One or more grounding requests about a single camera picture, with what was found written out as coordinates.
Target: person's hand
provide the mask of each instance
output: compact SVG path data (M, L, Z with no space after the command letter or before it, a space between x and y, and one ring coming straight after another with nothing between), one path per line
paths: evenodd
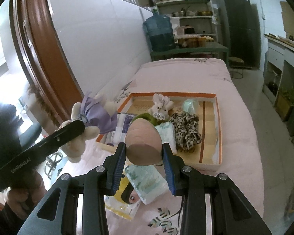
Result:
M34 181L34 185L31 187L32 189L12 188L7 193L6 202L8 203L11 210L21 220L25 220L28 217L26 211L29 210L29 207L26 205L25 201L27 200L29 194L32 198L34 206L36 206L42 197L46 194L43 178L36 171L34 174Z

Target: makeup sponge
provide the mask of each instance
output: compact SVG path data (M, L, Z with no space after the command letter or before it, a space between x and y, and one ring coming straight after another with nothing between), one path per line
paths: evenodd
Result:
M125 137L126 156L134 165L153 165L162 160L162 140L157 129L143 118L136 119Z

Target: dark gray refrigerator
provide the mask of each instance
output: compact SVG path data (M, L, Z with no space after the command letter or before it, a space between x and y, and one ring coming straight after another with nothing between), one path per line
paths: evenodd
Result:
M216 0L223 45L230 56L244 60L244 66L259 67L259 20L249 0Z

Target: water dispenser bottle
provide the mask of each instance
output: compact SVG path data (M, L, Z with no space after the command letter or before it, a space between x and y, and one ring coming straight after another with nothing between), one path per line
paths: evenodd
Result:
M143 30L151 51L167 51L176 47L168 16L154 14L143 23Z

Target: pink bedsheet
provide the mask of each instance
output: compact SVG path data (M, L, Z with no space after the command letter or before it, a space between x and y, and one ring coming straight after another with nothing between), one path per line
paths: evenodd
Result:
M169 59L149 62L142 65L135 74L129 91L132 93L197 92L217 94L223 137L223 161L217 172L201 172L209 175L226 173L258 213L263 216L264 182L256 131L250 113L233 85L222 60ZM72 176L85 174L101 165L108 155L110 153L101 150L94 140L88 141L82 160L78 164L67 163L62 173L70 173ZM171 225L171 231L173 231L171 234L178 234L180 223L178 223L179 214L176 213L179 213L180 205L181 197L173 197L168 192L149 205L141 204L132 221L107 211L110 235L167 234L168 229L163 233L164 227L168 228L165 226L167 223ZM160 217L162 212L168 214L165 219ZM82 234L81 221L82 217L79 215L78 234Z

